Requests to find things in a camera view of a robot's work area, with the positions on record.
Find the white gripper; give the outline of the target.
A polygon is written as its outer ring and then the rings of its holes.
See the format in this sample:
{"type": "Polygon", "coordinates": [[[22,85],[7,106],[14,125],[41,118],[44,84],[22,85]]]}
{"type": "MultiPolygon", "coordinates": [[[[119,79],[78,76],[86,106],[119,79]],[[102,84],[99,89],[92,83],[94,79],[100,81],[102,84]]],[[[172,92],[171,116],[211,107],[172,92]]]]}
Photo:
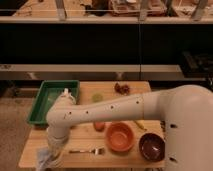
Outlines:
{"type": "Polygon", "coordinates": [[[56,136],[48,134],[47,141],[51,155],[53,157],[58,157],[60,153],[63,151],[63,148],[67,144],[68,140],[69,140],[68,135],[56,136]]]}

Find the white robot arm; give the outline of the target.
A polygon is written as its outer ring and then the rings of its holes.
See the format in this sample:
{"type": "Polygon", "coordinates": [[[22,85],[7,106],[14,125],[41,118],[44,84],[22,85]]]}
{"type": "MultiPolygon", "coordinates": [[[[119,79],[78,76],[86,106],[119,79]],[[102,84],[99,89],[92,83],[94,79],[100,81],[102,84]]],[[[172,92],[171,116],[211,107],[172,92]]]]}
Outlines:
{"type": "Polygon", "coordinates": [[[86,105],[64,90],[46,116],[48,145],[57,154],[74,125],[141,119],[166,124],[165,171],[213,171],[213,92],[197,85],[86,105]]]}

